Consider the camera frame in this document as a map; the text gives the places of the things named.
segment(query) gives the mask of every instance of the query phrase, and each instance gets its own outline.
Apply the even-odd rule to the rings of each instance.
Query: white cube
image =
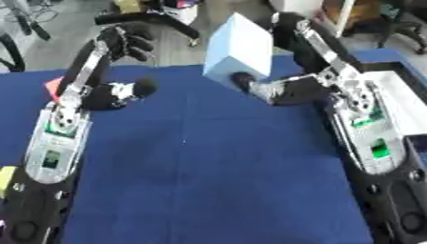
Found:
[[[273,38],[269,32],[234,13],[211,37],[203,75],[235,88],[230,75],[244,71],[257,80],[270,76]]]

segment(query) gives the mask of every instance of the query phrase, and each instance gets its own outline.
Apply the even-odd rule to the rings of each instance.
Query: robotic hand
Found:
[[[105,84],[101,80],[102,74],[110,63],[125,56],[141,62],[147,61],[149,52],[153,50],[150,41],[153,41],[152,35],[144,25],[138,23],[116,25],[102,30],[95,40],[88,42],[79,52],[61,80],[56,94],[62,94],[65,88],[76,79],[94,50],[95,43],[103,42],[108,51],[90,74],[88,85],[94,89],[83,98],[83,109],[90,111],[117,110],[123,108],[128,100],[149,95],[154,90],[153,82],[147,78],[127,85],[115,82]]]
[[[0,243],[60,243],[82,169],[82,153],[92,125],[91,111],[123,108],[131,99],[155,92],[147,79],[101,84],[111,61],[129,55],[147,59],[152,37],[137,24],[102,30],[79,52],[40,112],[21,165],[0,171],[5,197],[0,213]],[[8,177],[9,182],[1,176]]]
[[[398,131],[376,81],[316,22],[283,12],[261,25],[277,47],[295,53],[304,74],[260,83],[237,72],[233,82],[274,106],[326,101],[321,109],[375,242],[424,243],[426,167],[412,138]]]

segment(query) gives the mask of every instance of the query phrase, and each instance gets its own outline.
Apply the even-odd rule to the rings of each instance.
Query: blue tablecloth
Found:
[[[357,57],[402,60],[386,50]],[[273,77],[297,71],[290,56],[274,59]],[[269,107],[201,72],[112,69],[120,81],[151,76],[159,91],[93,114],[64,243],[371,243],[314,108]],[[63,73],[2,75],[1,162],[18,162],[48,100],[42,83]]]

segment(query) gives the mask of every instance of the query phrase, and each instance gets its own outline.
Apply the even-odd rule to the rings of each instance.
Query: white cabinet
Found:
[[[270,0],[277,11],[294,11],[307,17],[315,16],[323,0]]]

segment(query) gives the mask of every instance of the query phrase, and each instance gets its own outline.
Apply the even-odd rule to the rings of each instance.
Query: yellow object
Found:
[[[141,11],[139,0],[114,0],[114,3],[122,13]]]
[[[0,198],[6,197],[6,189],[16,170],[15,166],[7,166],[0,169]]]

